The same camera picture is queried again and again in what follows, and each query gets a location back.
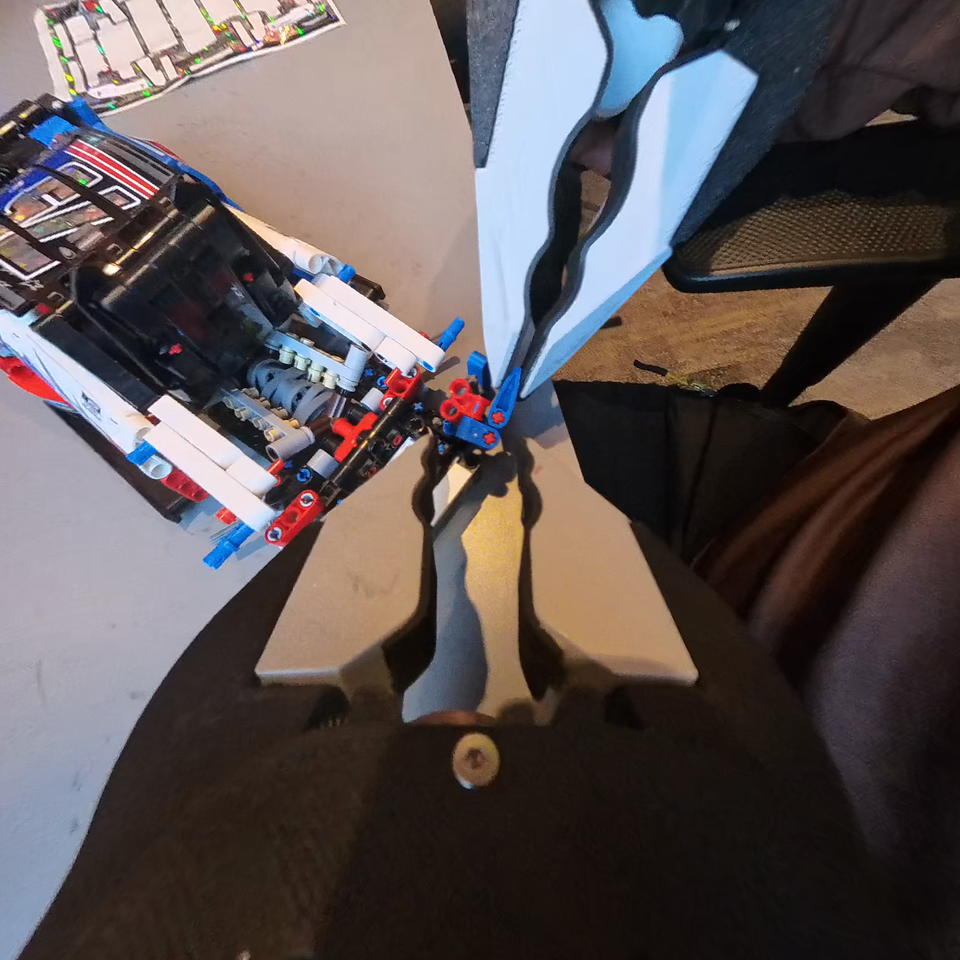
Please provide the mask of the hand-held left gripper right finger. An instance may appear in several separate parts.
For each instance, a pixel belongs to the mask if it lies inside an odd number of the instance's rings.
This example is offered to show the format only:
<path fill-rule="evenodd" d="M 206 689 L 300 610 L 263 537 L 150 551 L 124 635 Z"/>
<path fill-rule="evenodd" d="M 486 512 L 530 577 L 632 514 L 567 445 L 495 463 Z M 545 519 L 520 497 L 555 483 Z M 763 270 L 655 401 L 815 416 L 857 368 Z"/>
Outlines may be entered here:
<path fill-rule="evenodd" d="M 534 698 L 699 672 L 629 518 L 567 459 L 524 443 L 519 656 Z"/>

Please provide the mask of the small blue red brick piece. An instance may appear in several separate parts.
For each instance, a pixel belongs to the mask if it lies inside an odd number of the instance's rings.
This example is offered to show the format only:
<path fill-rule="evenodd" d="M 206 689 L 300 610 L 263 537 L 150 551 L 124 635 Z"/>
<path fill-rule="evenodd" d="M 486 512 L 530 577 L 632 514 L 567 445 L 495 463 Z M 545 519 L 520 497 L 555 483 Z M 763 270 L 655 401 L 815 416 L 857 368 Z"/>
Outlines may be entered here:
<path fill-rule="evenodd" d="M 438 409 L 442 433 L 478 450 L 495 449 L 513 416 L 521 382 L 522 368 L 516 366 L 493 399 L 488 399 L 468 378 L 452 380 Z"/>

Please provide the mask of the person's right forearm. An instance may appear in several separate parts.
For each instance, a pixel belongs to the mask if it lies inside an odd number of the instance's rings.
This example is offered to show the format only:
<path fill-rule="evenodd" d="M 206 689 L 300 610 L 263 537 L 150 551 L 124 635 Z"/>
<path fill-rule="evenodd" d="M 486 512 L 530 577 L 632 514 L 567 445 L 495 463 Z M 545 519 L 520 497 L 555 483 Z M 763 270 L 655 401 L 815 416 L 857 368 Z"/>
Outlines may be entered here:
<path fill-rule="evenodd" d="M 958 127 L 957 1 L 842 2 L 784 138 L 844 138 L 889 111 L 937 129 Z"/>

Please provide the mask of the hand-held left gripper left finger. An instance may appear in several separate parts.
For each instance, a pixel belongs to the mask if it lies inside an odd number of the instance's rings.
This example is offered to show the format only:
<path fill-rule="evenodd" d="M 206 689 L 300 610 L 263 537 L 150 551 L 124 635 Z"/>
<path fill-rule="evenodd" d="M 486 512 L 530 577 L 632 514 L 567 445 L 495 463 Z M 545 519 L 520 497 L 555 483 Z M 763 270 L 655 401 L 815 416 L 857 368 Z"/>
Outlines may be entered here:
<path fill-rule="evenodd" d="M 264 686 L 402 696 L 436 646 L 432 456 L 420 438 L 323 522 L 255 667 Z"/>

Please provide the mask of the person's brown top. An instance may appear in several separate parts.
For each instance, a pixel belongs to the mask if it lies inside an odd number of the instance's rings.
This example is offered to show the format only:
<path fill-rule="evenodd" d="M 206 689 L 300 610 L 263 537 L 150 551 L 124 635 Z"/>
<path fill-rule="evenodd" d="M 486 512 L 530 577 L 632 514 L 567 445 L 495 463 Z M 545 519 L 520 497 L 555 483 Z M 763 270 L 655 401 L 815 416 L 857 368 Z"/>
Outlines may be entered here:
<path fill-rule="evenodd" d="M 694 568 L 798 692 L 918 955 L 958 958 L 958 387 L 838 426 Z"/>

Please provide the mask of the person's right hand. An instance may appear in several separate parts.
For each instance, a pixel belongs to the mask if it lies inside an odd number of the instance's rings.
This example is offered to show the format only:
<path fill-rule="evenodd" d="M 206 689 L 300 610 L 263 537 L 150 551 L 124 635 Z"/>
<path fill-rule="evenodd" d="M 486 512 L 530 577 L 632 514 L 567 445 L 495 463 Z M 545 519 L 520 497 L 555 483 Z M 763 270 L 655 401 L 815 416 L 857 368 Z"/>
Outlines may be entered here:
<path fill-rule="evenodd" d="M 609 180 L 613 165 L 618 121 L 604 119 L 588 123 L 575 139 L 570 162 L 582 171 L 592 171 Z"/>

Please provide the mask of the black office chair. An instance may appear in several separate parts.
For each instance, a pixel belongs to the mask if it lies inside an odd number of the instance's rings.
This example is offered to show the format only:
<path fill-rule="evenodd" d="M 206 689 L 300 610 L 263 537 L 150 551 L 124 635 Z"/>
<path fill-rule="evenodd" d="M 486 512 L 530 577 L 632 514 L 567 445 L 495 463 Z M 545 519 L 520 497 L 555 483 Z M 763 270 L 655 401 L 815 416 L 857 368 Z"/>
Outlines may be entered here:
<path fill-rule="evenodd" d="M 779 144 L 662 271 L 687 294 L 829 288 L 755 391 L 787 406 L 958 278 L 958 127 L 914 119 Z"/>

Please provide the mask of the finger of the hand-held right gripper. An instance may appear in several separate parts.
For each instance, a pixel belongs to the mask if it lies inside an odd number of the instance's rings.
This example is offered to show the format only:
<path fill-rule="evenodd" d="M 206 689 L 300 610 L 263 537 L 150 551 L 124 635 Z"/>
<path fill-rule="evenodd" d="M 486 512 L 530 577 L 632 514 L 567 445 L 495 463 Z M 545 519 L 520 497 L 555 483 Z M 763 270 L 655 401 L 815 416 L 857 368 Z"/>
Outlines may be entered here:
<path fill-rule="evenodd" d="M 557 304 L 534 333 L 519 395 L 552 378 L 669 258 L 674 236 L 758 75 L 724 51 L 662 67 L 630 102 L 600 214 L 575 246 Z"/>
<path fill-rule="evenodd" d="M 492 385 L 530 324 L 534 269 L 554 234 L 561 161 L 609 75 L 595 2 L 474 4 L 474 165 L 482 324 Z"/>

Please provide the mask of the person's dark trousers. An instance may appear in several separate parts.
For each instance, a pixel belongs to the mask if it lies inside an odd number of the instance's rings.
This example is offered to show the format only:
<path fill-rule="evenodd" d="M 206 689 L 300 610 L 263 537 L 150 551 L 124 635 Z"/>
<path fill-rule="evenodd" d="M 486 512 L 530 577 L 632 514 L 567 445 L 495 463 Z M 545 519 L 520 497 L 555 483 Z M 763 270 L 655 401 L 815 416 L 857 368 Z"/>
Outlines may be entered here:
<path fill-rule="evenodd" d="M 583 478 L 691 565 L 819 450 L 850 411 L 677 386 L 558 380 Z"/>

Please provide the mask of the brick-built toy race car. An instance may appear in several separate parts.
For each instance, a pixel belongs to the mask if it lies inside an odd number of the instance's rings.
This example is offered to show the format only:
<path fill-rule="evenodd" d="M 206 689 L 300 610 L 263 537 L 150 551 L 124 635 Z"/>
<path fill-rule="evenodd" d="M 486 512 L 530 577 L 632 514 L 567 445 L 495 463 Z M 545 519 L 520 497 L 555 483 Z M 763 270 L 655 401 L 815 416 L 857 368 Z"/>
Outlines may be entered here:
<path fill-rule="evenodd" d="M 427 381 L 462 332 L 242 214 L 79 100 L 2 115 L 2 374 L 70 414 L 179 520 L 211 503 L 219 570 L 288 545 L 415 441 L 465 455 Z"/>

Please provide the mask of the grey desk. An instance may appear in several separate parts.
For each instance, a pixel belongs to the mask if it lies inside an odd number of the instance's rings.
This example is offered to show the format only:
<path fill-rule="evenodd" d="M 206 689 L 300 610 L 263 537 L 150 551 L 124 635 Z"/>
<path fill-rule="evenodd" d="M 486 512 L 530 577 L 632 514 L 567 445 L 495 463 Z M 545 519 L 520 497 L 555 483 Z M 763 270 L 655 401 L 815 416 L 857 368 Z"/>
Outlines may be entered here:
<path fill-rule="evenodd" d="M 111 126 L 171 149 L 246 212 L 483 347 L 473 138 L 429 2 L 338 2 L 345 25 L 229 66 Z M 30 940 L 149 700 L 282 552 L 213 571 L 211 509 L 162 518 L 2 378 L 2 958 Z"/>

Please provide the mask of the holographic sticker sheet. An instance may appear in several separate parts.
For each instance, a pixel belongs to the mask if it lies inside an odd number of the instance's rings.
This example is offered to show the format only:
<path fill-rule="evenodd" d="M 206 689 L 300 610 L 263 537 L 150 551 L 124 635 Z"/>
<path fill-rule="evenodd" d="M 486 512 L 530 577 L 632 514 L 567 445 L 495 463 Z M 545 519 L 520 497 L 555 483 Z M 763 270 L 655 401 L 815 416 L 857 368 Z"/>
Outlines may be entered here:
<path fill-rule="evenodd" d="M 33 25 L 54 96 L 113 114 L 345 20 L 332 1 L 64 1 Z"/>

